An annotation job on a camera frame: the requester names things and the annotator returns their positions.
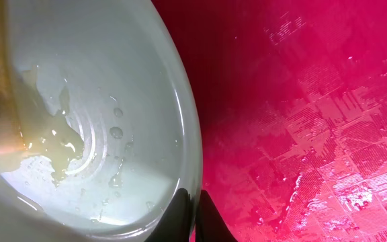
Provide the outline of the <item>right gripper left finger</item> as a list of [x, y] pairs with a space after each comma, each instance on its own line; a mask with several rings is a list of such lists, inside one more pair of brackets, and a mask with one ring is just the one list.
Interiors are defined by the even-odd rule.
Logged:
[[185, 188], [176, 191], [163, 216], [145, 242], [188, 242], [192, 203]]

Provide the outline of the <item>mint green round plate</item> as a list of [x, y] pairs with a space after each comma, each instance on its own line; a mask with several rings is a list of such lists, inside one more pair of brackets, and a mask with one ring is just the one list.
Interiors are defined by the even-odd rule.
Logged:
[[5, 1], [24, 150], [0, 154], [0, 241], [145, 241], [200, 196], [196, 106], [150, 1]]

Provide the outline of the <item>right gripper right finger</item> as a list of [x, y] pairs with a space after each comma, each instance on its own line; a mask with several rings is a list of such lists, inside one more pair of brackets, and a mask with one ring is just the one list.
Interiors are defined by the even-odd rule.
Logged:
[[196, 242], [237, 242], [205, 190], [201, 190], [195, 230]]

